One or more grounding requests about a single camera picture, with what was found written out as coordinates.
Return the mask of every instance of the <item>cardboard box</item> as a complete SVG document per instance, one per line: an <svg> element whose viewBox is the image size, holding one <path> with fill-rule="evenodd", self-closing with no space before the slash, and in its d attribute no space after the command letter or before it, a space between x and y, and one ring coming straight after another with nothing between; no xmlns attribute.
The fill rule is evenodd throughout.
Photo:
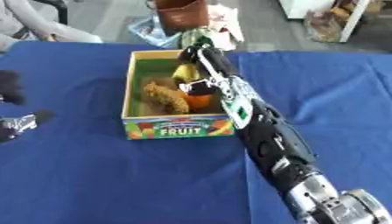
<svg viewBox="0 0 392 224"><path fill-rule="evenodd" d="M165 109L150 101L143 87L155 81L175 89L172 74L179 65L180 51L146 51L131 54L127 87L122 107L122 122L128 139L232 136L232 122L214 95L207 108L189 115L167 115Z"/></svg>

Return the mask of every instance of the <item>brown bag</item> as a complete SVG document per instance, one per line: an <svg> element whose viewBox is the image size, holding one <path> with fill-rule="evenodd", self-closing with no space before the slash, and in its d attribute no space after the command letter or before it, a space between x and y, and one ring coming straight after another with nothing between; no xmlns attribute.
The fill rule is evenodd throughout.
<svg viewBox="0 0 392 224"><path fill-rule="evenodd" d="M155 0L155 5L166 30L181 32L208 25L205 0Z"/></svg>

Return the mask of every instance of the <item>white cabinet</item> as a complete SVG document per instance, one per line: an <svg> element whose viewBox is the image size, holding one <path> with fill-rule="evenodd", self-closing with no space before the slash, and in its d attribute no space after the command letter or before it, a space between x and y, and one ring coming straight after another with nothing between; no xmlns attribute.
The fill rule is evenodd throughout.
<svg viewBox="0 0 392 224"><path fill-rule="evenodd" d="M304 18L307 11L325 11L334 0L279 0L287 18Z"/></svg>

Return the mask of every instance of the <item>orange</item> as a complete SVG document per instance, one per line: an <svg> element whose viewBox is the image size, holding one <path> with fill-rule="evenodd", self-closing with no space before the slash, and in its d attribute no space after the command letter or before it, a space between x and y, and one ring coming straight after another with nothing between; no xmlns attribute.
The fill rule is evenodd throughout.
<svg viewBox="0 0 392 224"><path fill-rule="evenodd" d="M189 104L189 107L191 109L205 108L206 106L208 106L208 104L210 104L212 98L211 94L193 96L193 95L186 94L181 90L178 90L178 94L179 96L184 98L184 100L186 100L186 102Z"/></svg>

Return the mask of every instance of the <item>blue tablecloth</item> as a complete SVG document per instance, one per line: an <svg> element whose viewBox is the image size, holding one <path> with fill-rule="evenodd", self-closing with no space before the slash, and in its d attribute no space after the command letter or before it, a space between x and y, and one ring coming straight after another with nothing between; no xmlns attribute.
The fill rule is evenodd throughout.
<svg viewBox="0 0 392 224"><path fill-rule="evenodd" d="M22 107L57 116L0 145L0 223L294 223L235 137L126 141L130 52L143 45L22 43L0 59L21 73ZM295 124L339 190L392 210L392 56L237 53L233 61Z"/></svg>

